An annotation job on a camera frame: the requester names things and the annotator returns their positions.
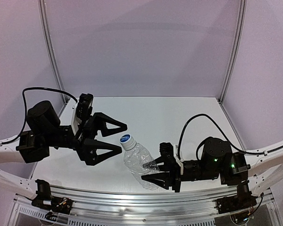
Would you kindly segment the clear plastic bottle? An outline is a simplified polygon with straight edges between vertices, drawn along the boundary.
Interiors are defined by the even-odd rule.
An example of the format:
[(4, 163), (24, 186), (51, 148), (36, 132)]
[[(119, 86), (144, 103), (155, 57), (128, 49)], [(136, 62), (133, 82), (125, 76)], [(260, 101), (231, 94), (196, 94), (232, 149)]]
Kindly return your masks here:
[(150, 152), (140, 143), (136, 142), (136, 146), (124, 152), (124, 165), (128, 168), (134, 178), (139, 184), (146, 190), (155, 191), (159, 187), (156, 184), (142, 180), (141, 176), (159, 173), (160, 171), (144, 169), (142, 165), (144, 163), (154, 160)]

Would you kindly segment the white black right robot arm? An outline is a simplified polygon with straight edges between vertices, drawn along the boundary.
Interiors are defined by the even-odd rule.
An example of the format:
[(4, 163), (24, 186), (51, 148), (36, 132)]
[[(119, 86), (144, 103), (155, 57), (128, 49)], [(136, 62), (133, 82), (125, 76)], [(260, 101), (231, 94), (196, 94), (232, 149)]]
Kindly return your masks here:
[(208, 137), (199, 147), (199, 160), (181, 161), (170, 143), (161, 143), (161, 156), (154, 160), (160, 172), (142, 180), (178, 193), (182, 182), (220, 179), (222, 185), (245, 184), (253, 196), (260, 196), (283, 179), (283, 141), (241, 153), (234, 152), (228, 141)]

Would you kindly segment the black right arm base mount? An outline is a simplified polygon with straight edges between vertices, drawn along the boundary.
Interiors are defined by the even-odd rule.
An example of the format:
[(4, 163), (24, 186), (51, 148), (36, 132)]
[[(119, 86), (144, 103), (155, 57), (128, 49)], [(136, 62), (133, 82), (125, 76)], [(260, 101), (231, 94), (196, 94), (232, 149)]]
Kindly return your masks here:
[(257, 198), (262, 196), (265, 190), (270, 186), (263, 179), (250, 180), (243, 179), (242, 181), (221, 180), (222, 185), (236, 186), (236, 194), (233, 196), (225, 196), (216, 200), (217, 210), (219, 214), (235, 212), (257, 204)]

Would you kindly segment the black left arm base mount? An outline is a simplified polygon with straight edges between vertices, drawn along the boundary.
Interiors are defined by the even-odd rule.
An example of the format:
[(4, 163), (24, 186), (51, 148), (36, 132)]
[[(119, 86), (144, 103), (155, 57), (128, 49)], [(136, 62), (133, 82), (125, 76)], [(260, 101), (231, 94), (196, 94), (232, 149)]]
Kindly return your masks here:
[(57, 197), (51, 194), (50, 185), (45, 180), (37, 179), (36, 197), (32, 199), (32, 206), (47, 210), (46, 220), (56, 221), (58, 214), (70, 214), (74, 201), (68, 197)]

